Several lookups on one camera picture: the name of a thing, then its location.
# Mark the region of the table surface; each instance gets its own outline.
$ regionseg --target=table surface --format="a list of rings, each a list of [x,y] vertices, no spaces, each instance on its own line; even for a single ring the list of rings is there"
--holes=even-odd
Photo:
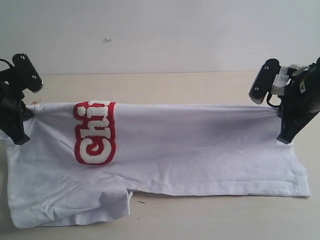
[[[245,104],[255,72],[48,75],[25,103],[106,100],[130,104]],[[131,214],[87,226],[15,229],[7,203],[7,161],[0,147],[0,239],[4,240],[318,240],[320,239],[320,117],[296,137],[308,171],[310,198],[274,196],[171,197],[135,193]]]

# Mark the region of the white t-shirt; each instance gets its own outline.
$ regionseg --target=white t-shirt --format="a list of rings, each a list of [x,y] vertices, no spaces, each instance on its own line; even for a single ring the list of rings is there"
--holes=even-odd
[[[309,197],[277,110],[109,101],[28,106],[30,141],[2,133],[17,228],[87,225],[130,213],[132,192]]]

